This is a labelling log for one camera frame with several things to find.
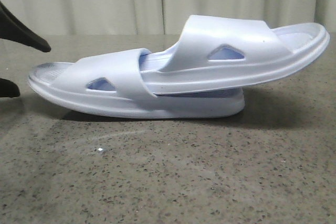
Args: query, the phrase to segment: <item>triangular cutout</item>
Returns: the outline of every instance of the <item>triangular cutout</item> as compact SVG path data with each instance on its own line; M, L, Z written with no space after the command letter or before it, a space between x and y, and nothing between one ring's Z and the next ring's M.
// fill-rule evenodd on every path
M88 89L102 90L102 91L115 91L113 86L106 78L99 78L88 84Z
M237 60L244 59L244 55L228 47L220 47L213 51L209 60Z

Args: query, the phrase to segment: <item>slide sandal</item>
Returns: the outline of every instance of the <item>slide sandal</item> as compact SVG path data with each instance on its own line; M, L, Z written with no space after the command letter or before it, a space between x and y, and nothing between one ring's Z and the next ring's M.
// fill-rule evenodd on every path
M241 87L313 62L329 34L319 24L270 29L263 21L192 15L163 52L133 49L34 68L28 83L72 110L123 118L214 118L244 108Z

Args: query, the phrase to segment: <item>sandal strap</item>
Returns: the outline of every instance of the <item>sandal strap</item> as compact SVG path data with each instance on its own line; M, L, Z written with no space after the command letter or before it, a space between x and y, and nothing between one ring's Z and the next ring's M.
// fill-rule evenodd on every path
M222 48L242 54L244 64L273 60L273 57L291 53L262 20L191 15L178 43L171 60L160 71L230 64L230 61L209 61L209 56Z
M94 94L94 90L88 90L88 86L104 78L116 88L121 98L142 100L156 97L148 90L139 70L139 57L150 53L149 50L140 48L82 58L58 76L51 83L51 87L68 92Z

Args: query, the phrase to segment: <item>speckled granite countertop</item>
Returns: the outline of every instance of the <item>speckled granite countertop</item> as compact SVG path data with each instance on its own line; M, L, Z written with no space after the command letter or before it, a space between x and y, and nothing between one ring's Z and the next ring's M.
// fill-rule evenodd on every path
M44 54L0 41L0 223L336 223L336 36L280 81L245 89L246 108L211 120L125 120L53 105L31 67L176 36L49 36Z

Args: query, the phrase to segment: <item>black object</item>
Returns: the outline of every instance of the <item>black object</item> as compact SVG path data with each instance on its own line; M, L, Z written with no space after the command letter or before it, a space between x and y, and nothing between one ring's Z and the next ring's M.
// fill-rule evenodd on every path
M0 1L0 38L31 46L42 52L50 52L48 42L20 22Z
M0 97L19 97L20 90L18 86L9 80L0 78Z
M50 52L48 42L18 20L0 1L0 38L12 40L42 52ZM18 97L20 90L12 81L0 78L0 97Z

